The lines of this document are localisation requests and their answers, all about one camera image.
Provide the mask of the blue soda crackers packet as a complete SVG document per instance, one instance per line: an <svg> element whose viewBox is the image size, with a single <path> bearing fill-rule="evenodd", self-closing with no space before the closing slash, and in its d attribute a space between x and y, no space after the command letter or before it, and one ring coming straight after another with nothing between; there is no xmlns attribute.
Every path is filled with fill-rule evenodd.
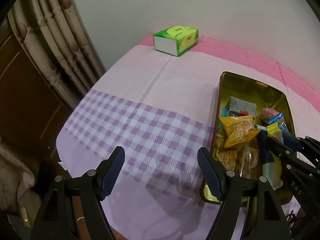
<svg viewBox="0 0 320 240"><path fill-rule="evenodd" d="M262 174L270 182L274 191L283 186L283 181L281 180L281 161L280 159L272 154L274 161L268 161L262 165Z"/></svg>

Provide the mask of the blue candy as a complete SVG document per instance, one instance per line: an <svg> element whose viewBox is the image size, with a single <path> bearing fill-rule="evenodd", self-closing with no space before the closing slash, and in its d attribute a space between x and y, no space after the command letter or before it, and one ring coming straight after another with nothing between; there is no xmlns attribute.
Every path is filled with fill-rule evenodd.
<svg viewBox="0 0 320 240"><path fill-rule="evenodd" d="M233 113L231 111L229 111L228 109L223 108L221 116L222 117L230 117L230 116L233 116Z"/></svg>
<svg viewBox="0 0 320 240"><path fill-rule="evenodd" d="M268 120L267 122L268 126L272 126L274 124L278 125L278 128L280 129L280 131L288 136L288 137L292 137L291 132L289 131L285 121L284 121L284 115L283 113L278 113L277 115L275 115L274 117L272 117L270 120Z"/></svg>

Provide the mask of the pink white cake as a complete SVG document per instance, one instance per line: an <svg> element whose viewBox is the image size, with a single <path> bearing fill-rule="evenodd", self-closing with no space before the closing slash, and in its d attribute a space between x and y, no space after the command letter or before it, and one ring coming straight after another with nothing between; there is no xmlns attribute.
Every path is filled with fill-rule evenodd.
<svg viewBox="0 0 320 240"><path fill-rule="evenodd" d="M260 113L260 119L263 120L264 122L268 122L278 114L279 112L273 108L263 108Z"/></svg>

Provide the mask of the yellow orange snack packet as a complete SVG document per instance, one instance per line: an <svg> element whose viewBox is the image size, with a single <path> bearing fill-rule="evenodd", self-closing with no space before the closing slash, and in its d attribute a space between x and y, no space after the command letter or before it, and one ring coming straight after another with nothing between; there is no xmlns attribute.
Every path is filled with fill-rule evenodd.
<svg viewBox="0 0 320 240"><path fill-rule="evenodd" d="M225 148L233 148L249 143L260 132L260 129L255 128L253 116L251 115L220 117L220 121L227 134Z"/></svg>

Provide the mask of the grey seaweed snack packet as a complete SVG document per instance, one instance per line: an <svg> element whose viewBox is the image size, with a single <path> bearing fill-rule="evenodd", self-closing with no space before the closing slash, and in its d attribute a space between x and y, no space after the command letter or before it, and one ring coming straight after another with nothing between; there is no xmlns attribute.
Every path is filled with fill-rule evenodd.
<svg viewBox="0 0 320 240"><path fill-rule="evenodd" d="M256 117L257 106L255 103L230 96L228 110L232 113L251 115L253 117Z"/></svg>

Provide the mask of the yellow clear candy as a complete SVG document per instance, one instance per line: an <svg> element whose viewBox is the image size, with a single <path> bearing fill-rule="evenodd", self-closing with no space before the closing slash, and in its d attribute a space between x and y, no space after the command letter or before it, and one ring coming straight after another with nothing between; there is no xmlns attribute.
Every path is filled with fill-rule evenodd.
<svg viewBox="0 0 320 240"><path fill-rule="evenodd" d="M283 134L278 126L278 123L275 122L274 124L268 125L267 127L267 136L277 139L282 144L284 143Z"/></svg>

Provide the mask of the red orange snack packet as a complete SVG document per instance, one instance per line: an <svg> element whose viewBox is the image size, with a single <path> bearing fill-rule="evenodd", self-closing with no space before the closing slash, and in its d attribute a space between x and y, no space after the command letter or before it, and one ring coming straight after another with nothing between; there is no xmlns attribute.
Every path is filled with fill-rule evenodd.
<svg viewBox="0 0 320 240"><path fill-rule="evenodd" d="M262 175L257 139L238 150L235 171L242 178L258 179Z"/></svg>

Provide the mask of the clear bag of biscuits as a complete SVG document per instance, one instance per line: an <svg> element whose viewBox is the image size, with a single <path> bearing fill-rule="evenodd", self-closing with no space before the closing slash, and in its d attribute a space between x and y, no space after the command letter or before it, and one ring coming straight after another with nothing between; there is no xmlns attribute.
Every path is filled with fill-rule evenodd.
<svg viewBox="0 0 320 240"><path fill-rule="evenodd" d="M234 149L217 151L216 157L226 170L235 171L237 151Z"/></svg>

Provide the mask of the gold toffee tin box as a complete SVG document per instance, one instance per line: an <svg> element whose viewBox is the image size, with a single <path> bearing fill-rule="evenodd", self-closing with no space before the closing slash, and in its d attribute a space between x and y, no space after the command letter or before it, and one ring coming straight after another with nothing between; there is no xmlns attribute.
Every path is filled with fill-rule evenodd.
<svg viewBox="0 0 320 240"><path fill-rule="evenodd" d="M284 205L292 193L280 178L280 159L263 143L266 138L283 142L293 136L293 119L283 92L249 77L222 73L210 149L213 160L242 178L265 176Z"/></svg>

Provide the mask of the pink purple checked tablecloth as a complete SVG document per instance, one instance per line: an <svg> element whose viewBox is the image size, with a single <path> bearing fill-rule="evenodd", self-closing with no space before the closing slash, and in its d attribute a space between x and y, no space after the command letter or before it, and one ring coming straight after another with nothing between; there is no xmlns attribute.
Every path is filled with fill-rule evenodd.
<svg viewBox="0 0 320 240"><path fill-rule="evenodd" d="M201 200L197 150L209 146L223 72L280 90L300 137L319 138L319 94L281 64L249 50L200 38L180 57L147 37L93 86L57 136L71 176L96 168L115 147L125 164L102 203L128 239L205 239L219 207Z"/></svg>

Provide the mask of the dark wooden cabinet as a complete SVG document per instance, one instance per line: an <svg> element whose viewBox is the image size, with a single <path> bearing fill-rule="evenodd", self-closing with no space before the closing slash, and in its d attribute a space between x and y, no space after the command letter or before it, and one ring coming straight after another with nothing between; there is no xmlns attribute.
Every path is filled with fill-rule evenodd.
<svg viewBox="0 0 320 240"><path fill-rule="evenodd" d="M1 137L24 154L49 159L70 114L27 57L8 20L3 20Z"/></svg>

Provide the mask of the green tissue pack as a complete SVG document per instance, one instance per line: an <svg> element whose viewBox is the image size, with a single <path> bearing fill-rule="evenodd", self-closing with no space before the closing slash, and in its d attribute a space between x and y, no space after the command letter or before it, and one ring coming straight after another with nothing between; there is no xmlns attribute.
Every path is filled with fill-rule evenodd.
<svg viewBox="0 0 320 240"><path fill-rule="evenodd" d="M179 57L199 41L199 30L185 25L175 25L152 36L157 51Z"/></svg>

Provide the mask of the beige patterned curtain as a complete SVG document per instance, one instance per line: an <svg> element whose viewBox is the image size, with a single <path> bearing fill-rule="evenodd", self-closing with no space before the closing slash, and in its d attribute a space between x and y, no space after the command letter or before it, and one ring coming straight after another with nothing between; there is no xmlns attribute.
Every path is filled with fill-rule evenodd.
<svg viewBox="0 0 320 240"><path fill-rule="evenodd" d="M69 108L105 74L73 0L15 0L7 13L18 43Z"/></svg>

